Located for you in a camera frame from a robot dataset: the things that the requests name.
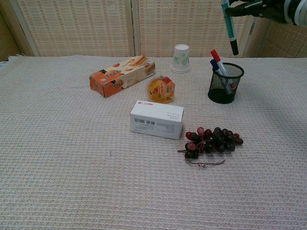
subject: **black pencil holder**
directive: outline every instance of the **black pencil holder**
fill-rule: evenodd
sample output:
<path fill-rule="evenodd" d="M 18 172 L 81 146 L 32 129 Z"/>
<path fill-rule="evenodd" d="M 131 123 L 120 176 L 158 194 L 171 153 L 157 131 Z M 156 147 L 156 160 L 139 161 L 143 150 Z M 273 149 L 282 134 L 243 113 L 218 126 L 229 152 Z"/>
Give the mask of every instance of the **black pencil holder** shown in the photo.
<path fill-rule="evenodd" d="M 244 70 L 233 63 L 224 62 L 223 64 L 229 76 L 221 75 L 213 70 L 208 97 L 216 103 L 228 104 L 235 99 Z"/>

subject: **orange cardboard box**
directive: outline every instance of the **orange cardboard box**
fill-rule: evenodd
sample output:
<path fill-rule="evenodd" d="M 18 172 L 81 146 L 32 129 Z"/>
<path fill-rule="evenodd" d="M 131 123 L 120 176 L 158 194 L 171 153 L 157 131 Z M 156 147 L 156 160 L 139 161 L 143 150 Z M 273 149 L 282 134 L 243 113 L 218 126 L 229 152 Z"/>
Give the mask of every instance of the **orange cardboard box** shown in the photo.
<path fill-rule="evenodd" d="M 90 87 L 109 97 L 155 74 L 155 63 L 141 55 L 116 63 L 90 76 Z"/>

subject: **black marker cap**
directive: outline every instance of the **black marker cap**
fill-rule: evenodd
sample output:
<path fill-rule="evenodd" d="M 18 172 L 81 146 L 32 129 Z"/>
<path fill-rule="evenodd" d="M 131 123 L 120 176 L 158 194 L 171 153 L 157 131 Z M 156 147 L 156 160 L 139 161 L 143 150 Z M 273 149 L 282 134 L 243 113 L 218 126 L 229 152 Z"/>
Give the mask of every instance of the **black marker cap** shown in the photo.
<path fill-rule="evenodd" d="M 234 55 L 238 55 L 239 54 L 239 50 L 238 50 L 238 44 L 237 44 L 236 40 L 235 41 L 231 41 L 230 45 L 231 45 L 231 48 L 232 48 L 232 53 Z"/>

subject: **white paper cup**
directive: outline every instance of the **white paper cup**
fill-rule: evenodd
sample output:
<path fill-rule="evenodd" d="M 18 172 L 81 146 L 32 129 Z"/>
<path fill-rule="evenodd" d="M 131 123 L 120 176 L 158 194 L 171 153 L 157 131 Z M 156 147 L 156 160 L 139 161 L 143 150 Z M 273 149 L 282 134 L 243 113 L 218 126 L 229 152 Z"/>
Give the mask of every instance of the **white paper cup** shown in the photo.
<path fill-rule="evenodd" d="M 190 47 L 185 44 L 178 44 L 175 46 L 173 63 L 171 65 L 172 71 L 175 73 L 186 73 L 190 71 Z"/>

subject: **marker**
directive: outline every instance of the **marker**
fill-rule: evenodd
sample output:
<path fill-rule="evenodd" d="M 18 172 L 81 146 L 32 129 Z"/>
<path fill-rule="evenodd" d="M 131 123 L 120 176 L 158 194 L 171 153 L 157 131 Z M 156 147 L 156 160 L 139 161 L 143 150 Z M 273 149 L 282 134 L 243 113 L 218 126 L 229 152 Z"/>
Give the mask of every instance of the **marker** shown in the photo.
<path fill-rule="evenodd" d="M 225 20 L 225 24 L 226 24 L 226 28 L 227 28 L 227 33 L 228 33 L 232 53 L 234 55 L 238 55 L 239 50 L 238 50 L 238 44 L 236 42 L 234 22 L 232 20 L 232 17 L 228 16 L 225 13 L 225 10 L 230 7 L 229 0 L 221 0 L 221 6 L 223 8 L 224 20 Z"/>
<path fill-rule="evenodd" d="M 216 60 L 212 59 L 212 60 L 210 61 L 210 63 L 211 63 L 211 65 L 212 65 L 214 71 L 218 72 L 218 74 L 220 74 L 220 75 L 223 76 L 223 73 L 222 73 L 221 69 L 219 68 L 219 66 L 218 66 L 217 63 L 216 63 Z M 226 90 L 226 93 L 227 93 L 227 94 L 231 94 L 231 89 L 230 89 L 230 87 L 229 87 L 229 85 L 228 85 L 226 79 L 225 79 L 225 78 L 222 78 L 222 77 L 220 77 L 220 76 L 218 76 L 218 77 L 219 77 L 219 80 L 221 81 L 221 83 L 223 84 L 223 86 L 224 86 L 224 88 L 225 88 L 225 90 Z"/>
<path fill-rule="evenodd" d="M 225 69 L 224 64 L 222 63 L 220 56 L 217 54 L 216 50 L 211 50 L 211 55 L 214 58 L 214 60 L 216 61 L 218 67 L 220 68 L 222 75 L 229 77 L 229 73 L 228 71 Z M 231 90 L 234 90 L 236 88 L 236 85 L 234 84 L 234 82 L 231 79 L 225 79 L 226 82 L 228 83 L 228 85 L 230 86 Z"/>

